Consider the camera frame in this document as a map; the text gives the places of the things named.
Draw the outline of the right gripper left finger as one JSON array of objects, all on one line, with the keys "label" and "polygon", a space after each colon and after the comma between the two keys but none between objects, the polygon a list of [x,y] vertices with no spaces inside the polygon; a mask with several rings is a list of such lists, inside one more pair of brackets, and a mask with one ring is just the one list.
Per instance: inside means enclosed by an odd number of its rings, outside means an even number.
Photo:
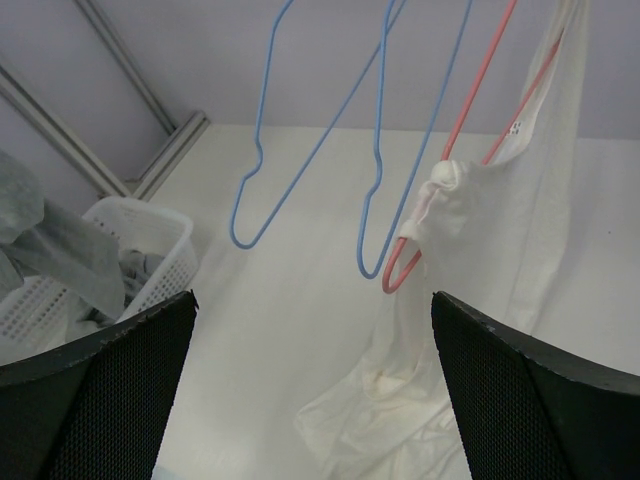
[{"label": "right gripper left finger", "polygon": [[197,310],[183,291],[2,366],[2,478],[151,478]]}]

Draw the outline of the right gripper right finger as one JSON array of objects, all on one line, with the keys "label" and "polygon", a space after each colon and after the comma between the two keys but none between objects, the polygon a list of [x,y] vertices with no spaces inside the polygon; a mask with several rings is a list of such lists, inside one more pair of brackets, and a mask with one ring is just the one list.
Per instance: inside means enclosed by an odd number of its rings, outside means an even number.
[{"label": "right gripper right finger", "polygon": [[432,327],[474,479],[636,479],[639,378],[432,297]]}]

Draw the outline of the grey tank top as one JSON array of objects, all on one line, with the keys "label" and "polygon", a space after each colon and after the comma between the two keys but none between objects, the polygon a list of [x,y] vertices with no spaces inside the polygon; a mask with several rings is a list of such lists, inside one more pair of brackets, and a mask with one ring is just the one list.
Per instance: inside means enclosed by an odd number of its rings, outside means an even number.
[{"label": "grey tank top", "polygon": [[1,296],[49,277],[104,315],[124,311],[117,241],[47,199],[38,179],[1,153]]},{"label": "grey tank top", "polygon": [[[135,249],[122,250],[119,267],[124,284],[124,308],[127,308],[149,281],[164,257],[155,253],[143,253]],[[97,309],[91,309],[80,321],[81,327],[103,328],[116,322]]]}]

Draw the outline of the light blue wire hanger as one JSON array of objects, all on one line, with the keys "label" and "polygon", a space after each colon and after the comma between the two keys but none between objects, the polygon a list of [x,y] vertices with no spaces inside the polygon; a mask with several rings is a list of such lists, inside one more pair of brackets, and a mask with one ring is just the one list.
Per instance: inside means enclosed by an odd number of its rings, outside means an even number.
[{"label": "light blue wire hanger", "polygon": [[277,37],[279,27],[283,18],[288,13],[289,9],[292,7],[293,4],[294,4],[294,0],[285,1],[284,4],[279,9],[278,13],[276,14],[271,26],[271,30],[270,30],[270,34],[267,42],[265,64],[264,64],[264,70],[262,75],[259,102],[258,102],[258,107],[256,112],[255,126],[253,131],[253,144],[256,152],[255,166],[241,178],[236,191],[235,200],[231,209],[229,226],[228,226],[229,237],[232,243],[241,250],[251,250],[261,240],[261,238],[266,233],[267,229],[275,219],[276,215],[279,213],[284,203],[288,200],[292,191],[297,186],[301,177],[304,175],[307,168],[309,167],[311,162],[314,160],[318,151],[323,146],[329,134],[333,131],[337,122],[343,116],[346,108],[351,103],[353,97],[358,92],[368,72],[371,70],[374,61],[377,58],[382,58],[382,40],[379,40],[376,48],[374,49],[369,59],[365,63],[359,76],[356,78],[355,83],[353,84],[351,90],[348,92],[348,94],[340,104],[337,112],[335,113],[335,115],[333,116],[333,118],[325,128],[324,132],[320,136],[315,146],[310,151],[306,160],[302,163],[301,167],[299,168],[297,173],[294,175],[289,185],[285,188],[282,196],[280,197],[278,202],[275,204],[273,210],[269,213],[264,223],[258,228],[255,236],[247,242],[242,241],[237,234],[236,227],[237,227],[238,214],[240,211],[240,206],[243,199],[245,187],[247,186],[247,183],[251,179],[253,179],[263,169],[264,160],[265,160],[265,152],[264,152],[264,147],[262,142],[262,129],[264,126],[264,113],[265,113],[267,93],[268,93],[268,88],[270,83],[270,74],[272,70],[273,55],[275,52],[276,37]]}]

